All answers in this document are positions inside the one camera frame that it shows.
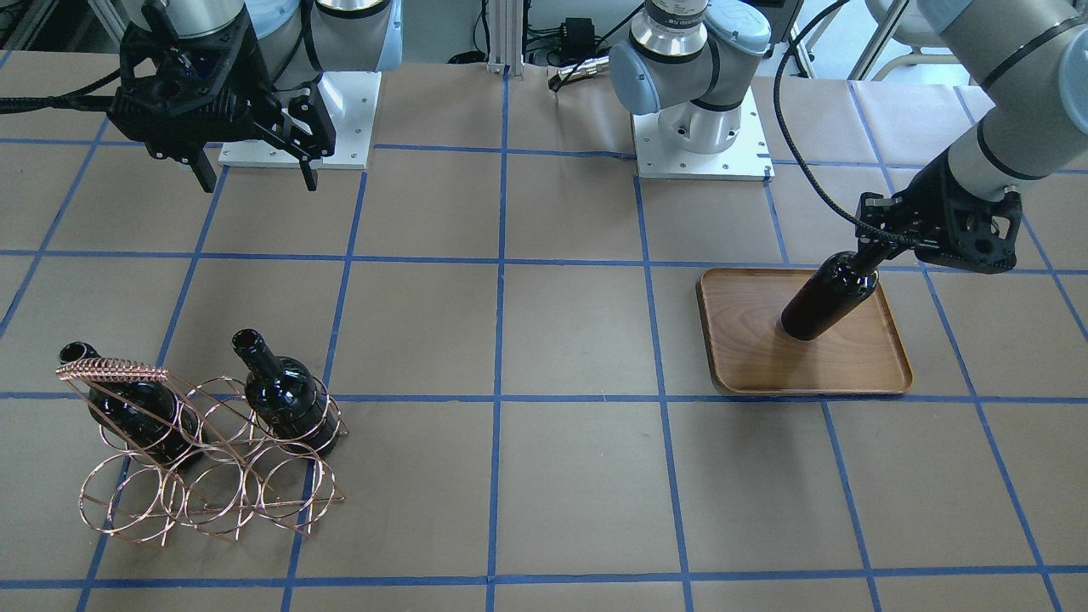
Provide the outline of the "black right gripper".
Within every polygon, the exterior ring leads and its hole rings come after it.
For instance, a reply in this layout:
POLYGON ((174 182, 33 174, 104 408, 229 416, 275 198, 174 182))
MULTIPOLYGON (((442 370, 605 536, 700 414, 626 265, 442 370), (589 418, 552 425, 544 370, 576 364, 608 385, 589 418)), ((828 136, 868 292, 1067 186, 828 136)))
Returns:
POLYGON ((244 4, 128 4, 120 85, 106 110, 114 127, 158 159, 190 167, 205 193, 218 185, 206 144, 260 140, 312 163, 337 149, 337 128, 316 85, 273 93, 244 4))

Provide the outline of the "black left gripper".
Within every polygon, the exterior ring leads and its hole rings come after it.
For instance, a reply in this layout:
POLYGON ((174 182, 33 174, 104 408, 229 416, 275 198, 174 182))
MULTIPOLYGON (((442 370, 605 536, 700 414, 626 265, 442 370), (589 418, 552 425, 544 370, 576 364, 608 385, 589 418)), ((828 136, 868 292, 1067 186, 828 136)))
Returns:
POLYGON ((976 274, 1003 274, 1017 267, 1019 194, 1014 191, 999 201, 976 197, 953 178, 948 156, 937 155, 906 189, 892 196, 860 194, 855 234, 858 247, 867 243, 867 266, 914 250, 925 264, 976 274))

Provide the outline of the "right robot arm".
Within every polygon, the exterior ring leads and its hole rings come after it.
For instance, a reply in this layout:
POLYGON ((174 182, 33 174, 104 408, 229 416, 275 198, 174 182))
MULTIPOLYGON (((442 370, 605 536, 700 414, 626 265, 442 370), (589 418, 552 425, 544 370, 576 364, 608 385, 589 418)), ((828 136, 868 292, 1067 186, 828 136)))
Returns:
POLYGON ((330 156, 354 161, 343 77, 400 68, 398 1, 127 1, 120 85, 106 110, 156 159, 217 175, 206 146, 261 142, 307 189, 330 156))

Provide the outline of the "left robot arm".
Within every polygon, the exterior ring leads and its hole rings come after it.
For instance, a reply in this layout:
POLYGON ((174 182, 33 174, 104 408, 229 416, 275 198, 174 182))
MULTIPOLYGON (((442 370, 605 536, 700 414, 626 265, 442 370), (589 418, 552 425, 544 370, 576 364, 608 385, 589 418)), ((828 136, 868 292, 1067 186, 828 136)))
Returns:
MULTIPOLYGON (((863 194, 846 215, 858 248, 828 264, 870 274, 913 250, 979 274, 1015 267, 1021 193, 1085 152, 1085 17, 1062 1, 922 1, 922 15, 992 108, 906 189, 863 194)), ((657 115, 670 143, 717 154, 772 42, 741 1, 646 1, 609 52, 615 94, 634 117, 657 115)))

